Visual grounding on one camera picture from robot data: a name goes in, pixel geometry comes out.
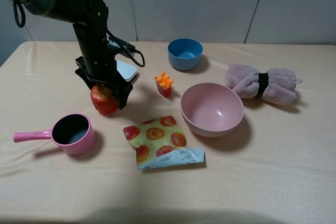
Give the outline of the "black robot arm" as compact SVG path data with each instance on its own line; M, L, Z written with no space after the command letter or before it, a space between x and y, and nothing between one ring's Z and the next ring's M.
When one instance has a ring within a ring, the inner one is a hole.
M14 13L21 12L17 26L25 26L25 10L73 25L82 55L75 71L92 89L100 84L111 90L118 108L123 109L133 89L117 70L117 54L132 58L135 47L108 31L109 10L103 0L12 0Z

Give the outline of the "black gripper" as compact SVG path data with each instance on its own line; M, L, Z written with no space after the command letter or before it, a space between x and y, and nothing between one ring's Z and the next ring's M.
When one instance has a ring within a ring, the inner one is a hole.
M96 84L100 84L112 90L118 109L127 106L128 97L133 89L130 82L126 82L117 71L117 62L114 57L108 58L107 62L90 61L83 56L75 60L78 75L91 90Z

